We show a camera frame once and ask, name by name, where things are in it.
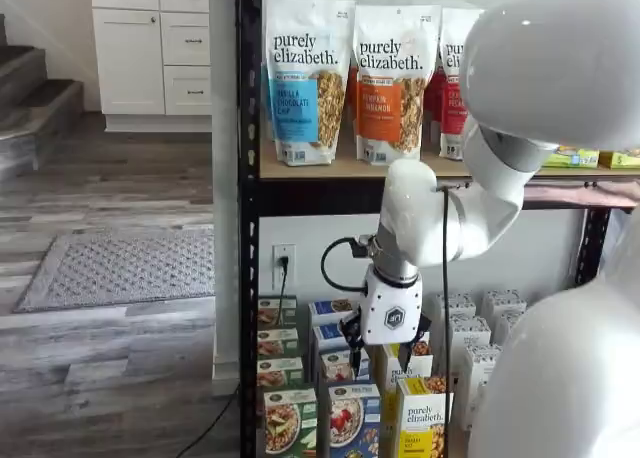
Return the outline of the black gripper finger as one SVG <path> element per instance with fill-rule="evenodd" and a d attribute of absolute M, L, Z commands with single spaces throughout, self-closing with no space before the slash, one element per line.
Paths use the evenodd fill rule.
<path fill-rule="evenodd" d="M 360 311 L 354 311 L 339 322 L 339 329 L 350 348 L 349 364 L 357 378 L 361 368 L 361 354 L 365 347 L 362 337 L 362 316 Z"/>
<path fill-rule="evenodd" d="M 411 357 L 413 355 L 413 348 L 424 338 L 424 335 L 429 331 L 430 327 L 431 320 L 424 314 L 421 314 L 414 337 L 409 342 L 399 345 L 398 361 L 403 373 L 408 372 Z"/>

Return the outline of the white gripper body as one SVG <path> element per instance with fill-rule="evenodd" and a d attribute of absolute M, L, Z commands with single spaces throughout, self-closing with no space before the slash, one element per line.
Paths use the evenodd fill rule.
<path fill-rule="evenodd" d="M 370 265 L 367 293 L 360 302 L 361 337 L 366 345 L 408 343 L 418 332 L 422 310 L 422 277 L 411 283 L 384 280 Z"/>

